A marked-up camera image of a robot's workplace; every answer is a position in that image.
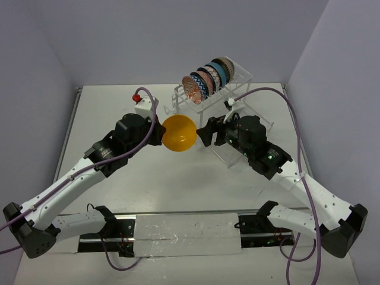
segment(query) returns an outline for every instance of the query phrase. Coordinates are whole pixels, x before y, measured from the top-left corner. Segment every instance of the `white table surface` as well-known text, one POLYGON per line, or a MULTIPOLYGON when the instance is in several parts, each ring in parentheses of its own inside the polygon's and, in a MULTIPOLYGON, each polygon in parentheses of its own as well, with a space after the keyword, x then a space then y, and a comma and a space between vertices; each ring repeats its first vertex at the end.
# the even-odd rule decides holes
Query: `white table surface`
MULTIPOLYGON (((252 88, 280 84, 252 84, 252 88)), ((60 175, 66 173, 92 143, 103 138, 125 113, 133 112, 131 96, 137 85, 85 86, 63 157, 60 175)), ((174 85, 146 85, 160 100, 160 121, 167 117, 163 105, 171 107, 174 85)), ((278 95, 261 91, 250 104, 274 121, 269 140, 290 155, 296 155, 296 134, 289 110, 278 95)), ((78 213, 87 203, 106 205, 114 212, 171 212, 204 210, 257 209, 268 200, 287 207, 304 207, 285 190, 257 175, 245 163, 230 169, 215 154, 200 144, 184 153, 148 146, 127 166, 109 179, 88 190, 64 210, 78 213)), ((183 256, 149 258, 127 272, 109 267, 103 253, 76 253, 77 239, 57 244, 36 259, 24 254, 15 280, 26 284, 285 284, 286 259, 278 248, 243 249, 238 255, 183 256)), ((295 257, 304 257, 310 246, 300 246, 295 257)), ((120 267, 133 260, 112 259, 120 267)), ((292 284, 305 285, 312 280, 316 256, 301 264, 292 263, 292 284)), ((349 256, 338 259, 323 251, 318 284, 357 285, 349 256)))

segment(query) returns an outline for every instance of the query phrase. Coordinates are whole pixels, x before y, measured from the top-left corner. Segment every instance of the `wire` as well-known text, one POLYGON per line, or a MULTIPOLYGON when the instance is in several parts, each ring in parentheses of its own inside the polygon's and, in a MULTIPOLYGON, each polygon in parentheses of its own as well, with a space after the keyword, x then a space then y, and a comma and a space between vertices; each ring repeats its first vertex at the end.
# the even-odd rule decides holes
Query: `wire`
MULTIPOLYGON (((285 242, 285 240, 287 240, 287 239, 290 239, 290 236, 289 236, 289 237, 285 237, 285 238, 280 242, 280 252, 281 252, 281 254, 282 254, 286 259, 289 259, 289 256, 287 256, 287 255, 285 254, 284 250, 283 250, 284 242, 285 242)), ((316 242, 315 242, 315 240, 314 240, 313 249, 311 250, 310 254, 309 254, 307 257, 305 257, 305 258, 301 258, 301 259, 292 259, 292 261, 294 261, 294 262, 303 262, 303 261, 308 260, 310 257, 313 256, 313 254, 314 254, 314 252, 315 252, 315 248, 316 248, 316 242)))
POLYGON ((0 255, 7 254, 7 253, 12 252, 12 251, 16 251, 16 250, 18 250, 20 248, 22 248, 22 246, 18 245, 18 246, 15 246, 14 248, 9 248, 9 249, 6 249, 4 251, 0 251, 0 255))
MULTIPOLYGON (((245 96, 247 96, 249 94, 252 94, 254 92, 263 91, 263 90, 273 91, 273 92, 277 93, 278 95, 280 95, 286 101, 286 103, 287 103, 287 105, 288 105, 288 107, 289 107, 289 109, 290 109, 290 111, 291 111, 291 113, 293 115, 294 127, 296 129, 296 135, 297 135, 297 163, 298 163, 298 171, 299 171, 299 173, 302 173, 302 168, 301 168, 301 136, 300 136, 300 129, 299 129, 299 124, 298 124, 296 112, 295 112, 295 110, 294 110, 291 102, 289 101, 289 99, 283 93, 279 92, 278 90, 276 90, 274 88, 271 88, 271 87, 261 87, 261 88, 253 89, 251 91, 248 91, 248 92, 244 93, 243 95, 238 96, 237 98, 235 98, 235 101, 238 101, 241 98, 244 98, 245 96)), ((313 278, 313 281, 312 281, 311 285, 316 285, 316 282, 318 281, 319 273, 321 272, 321 262, 322 262, 321 232, 319 230, 319 221, 318 221, 318 216, 316 214, 316 209, 315 209, 313 197, 311 195, 310 189, 308 187, 308 184, 306 183, 306 180, 305 180, 304 176, 301 177, 301 181, 303 183, 303 186, 305 187, 306 194, 308 195, 308 199, 309 199, 309 202, 310 202, 310 208, 311 208, 312 214, 314 216, 315 233, 316 233, 316 267, 315 267, 314 278, 313 278)), ((294 254, 294 252, 296 250, 296 246, 297 246, 299 237, 300 237, 300 234, 297 235, 297 238, 296 238, 296 240, 294 242, 292 251, 290 252, 290 255, 289 255, 289 258, 288 258, 288 261, 287 261, 287 265, 286 265, 286 281, 287 281, 288 285, 290 285, 290 277, 289 277, 290 263, 292 261, 293 254, 294 254)))
POLYGON ((88 203, 88 204, 87 204, 87 207, 86 207, 86 209, 87 209, 87 212, 88 212, 88 206, 91 206, 93 209, 95 209, 95 207, 94 207, 94 205, 93 205, 93 204, 91 204, 91 203, 88 203))
POLYGON ((100 237, 100 240, 102 241, 102 245, 103 245, 103 249, 104 249, 104 252, 106 253, 106 258, 107 258, 107 261, 108 261, 108 264, 115 270, 117 271, 127 271, 133 267, 135 267, 141 260, 142 260, 142 257, 139 257, 135 263, 133 263, 131 266, 129 267, 126 267, 126 268, 119 268, 119 267, 116 267, 112 264, 111 260, 109 259, 109 255, 108 255, 108 251, 107 251, 107 247, 106 247, 106 243, 104 242, 103 238, 100 237))
MULTIPOLYGON (((153 115, 152 115, 152 122, 151 122, 151 125, 150 125, 150 128, 148 130, 148 133, 147 135, 142 139, 142 141, 136 146, 134 147, 132 150, 124 153, 124 154, 121 154, 120 156, 115 156, 115 157, 112 157, 111 159, 107 159, 107 160, 103 160, 103 161, 100 161, 100 162, 97 162, 97 163, 94 163, 94 164, 91 164, 89 166, 86 166, 85 168, 82 168, 80 170, 78 170, 77 172, 75 172, 74 174, 71 175, 72 178, 76 178, 78 175, 90 170, 90 169, 94 169, 95 167, 97 166, 101 166, 101 165, 104 165, 104 164, 108 164, 108 163, 111 163, 111 162, 114 162, 116 160, 119 160, 119 159, 123 159, 125 157, 128 157, 130 156, 131 154, 135 154, 137 151, 139 151, 143 146, 145 146, 146 142, 148 141, 150 135, 152 134, 153 132, 153 129, 154 129, 154 125, 156 123, 156 105, 154 104, 154 99, 153 99, 153 96, 152 94, 150 93, 150 91, 148 89, 146 89, 145 87, 139 87, 136 89, 136 92, 135 94, 137 94, 139 91, 144 91, 148 94, 149 98, 150 98, 150 101, 152 102, 152 105, 153 105, 153 115)), ((52 196, 54 196, 58 191, 60 191, 63 187, 65 187, 67 184, 69 184, 71 182, 70 179, 65 179, 63 180, 56 188, 54 188, 53 190, 51 190, 46 196, 44 196, 43 198, 41 198, 38 202, 36 202, 36 204, 34 205, 33 208, 31 209, 27 209, 25 212, 21 213, 20 215, 18 215, 16 218, 8 221, 7 223, 3 224, 1 227, 0 227, 0 232, 2 230, 4 230, 5 228, 9 227, 10 225, 12 225, 13 223, 15 223, 16 221, 22 219, 23 217, 29 215, 33 210, 35 210, 37 207, 39 207, 41 204, 43 204, 45 201, 47 201, 48 199, 50 199, 52 196)))

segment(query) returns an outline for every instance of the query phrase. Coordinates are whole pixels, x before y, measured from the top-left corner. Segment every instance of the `cable clip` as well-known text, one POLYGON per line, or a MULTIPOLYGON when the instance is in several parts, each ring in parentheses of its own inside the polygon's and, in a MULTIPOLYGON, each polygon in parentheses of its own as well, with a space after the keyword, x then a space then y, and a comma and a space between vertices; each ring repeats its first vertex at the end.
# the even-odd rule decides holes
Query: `cable clip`
POLYGON ((227 121, 231 120, 233 114, 239 113, 244 109, 245 104, 242 101, 235 101, 234 98, 229 97, 227 101, 224 102, 224 105, 229 110, 227 115, 224 117, 223 123, 225 124, 227 121))
POLYGON ((74 181, 74 177, 73 177, 73 175, 68 175, 67 177, 66 177, 67 179, 69 179, 70 181, 74 181))
POLYGON ((301 172, 300 175, 299 175, 299 177, 298 177, 297 179, 294 180, 294 184, 293 184, 292 187, 290 187, 289 190, 292 190, 292 189, 296 186, 296 184, 297 184, 298 182, 300 182, 300 181, 302 180, 303 177, 305 177, 305 175, 306 175, 306 172, 305 172, 305 171, 301 172))

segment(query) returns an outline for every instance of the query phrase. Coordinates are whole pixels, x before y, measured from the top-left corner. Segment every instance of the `patterned plate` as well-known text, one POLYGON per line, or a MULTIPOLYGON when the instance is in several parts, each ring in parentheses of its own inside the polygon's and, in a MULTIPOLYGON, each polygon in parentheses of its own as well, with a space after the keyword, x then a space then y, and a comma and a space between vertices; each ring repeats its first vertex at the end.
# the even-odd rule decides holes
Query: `patterned plate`
POLYGON ((219 87, 220 87, 220 77, 218 75, 218 72, 211 66, 199 67, 197 71, 203 71, 207 73, 210 76, 210 78, 212 78, 213 87, 214 87, 213 94, 215 92, 218 92, 219 87))
POLYGON ((191 75, 190 74, 190 77, 196 82, 196 84, 199 87, 199 90, 201 90, 202 101, 203 101, 208 96, 208 90, 207 90, 207 86, 206 86, 205 82, 203 81, 203 79, 199 78, 198 76, 199 76, 198 74, 197 75, 191 75))
POLYGON ((235 66, 227 58, 214 58, 211 62, 221 65, 227 74, 227 83, 230 83, 235 74, 235 66))
POLYGON ((182 85, 186 96, 188 96, 191 101, 197 105, 202 102, 201 90, 198 87, 198 84, 190 76, 183 77, 182 85))
POLYGON ((227 74, 224 71, 224 67, 222 67, 220 64, 217 64, 215 62, 209 62, 205 66, 212 67, 212 68, 214 68, 217 71, 217 73, 219 75, 219 78, 220 78, 220 87, 219 87, 219 89, 224 88, 224 86, 227 83, 227 74))
POLYGON ((213 79, 211 79, 211 77, 204 71, 197 71, 196 73, 198 73, 203 78, 204 82, 206 82, 208 95, 212 95, 214 92, 213 79))

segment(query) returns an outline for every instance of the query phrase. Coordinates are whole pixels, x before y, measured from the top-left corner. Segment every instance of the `black joint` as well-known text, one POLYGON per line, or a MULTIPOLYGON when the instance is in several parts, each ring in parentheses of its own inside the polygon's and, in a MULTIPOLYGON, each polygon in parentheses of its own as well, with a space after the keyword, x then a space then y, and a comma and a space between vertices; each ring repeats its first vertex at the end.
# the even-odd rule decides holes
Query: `black joint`
POLYGON ((228 111, 231 111, 232 107, 228 104, 228 101, 223 102, 228 111))
POLYGON ((332 230, 328 230, 323 224, 319 227, 322 247, 338 258, 347 255, 362 232, 368 214, 368 210, 360 204, 351 206, 350 210, 347 220, 339 220, 340 227, 332 230))
POLYGON ((267 201, 257 212, 258 216, 268 217, 271 214, 271 210, 278 206, 278 203, 275 201, 267 201))
POLYGON ((201 138, 203 145, 209 147, 213 140, 213 134, 217 131, 217 119, 215 117, 208 118, 206 126, 197 129, 197 135, 201 138))
POLYGON ((110 236, 117 227, 118 219, 106 206, 97 206, 95 210, 99 211, 106 221, 105 226, 100 230, 99 235, 102 237, 110 236))
POLYGON ((162 145, 162 137, 166 132, 166 128, 160 124, 159 117, 156 116, 156 123, 154 124, 153 132, 149 137, 148 144, 152 146, 162 145))
MULTIPOLYGON (((10 203, 3 209, 6 221, 19 216, 21 207, 16 203, 10 203)), ((61 231, 52 224, 46 230, 33 227, 32 221, 21 218, 9 226, 11 233, 23 247, 29 258, 36 258, 45 254, 56 242, 56 236, 61 231)))

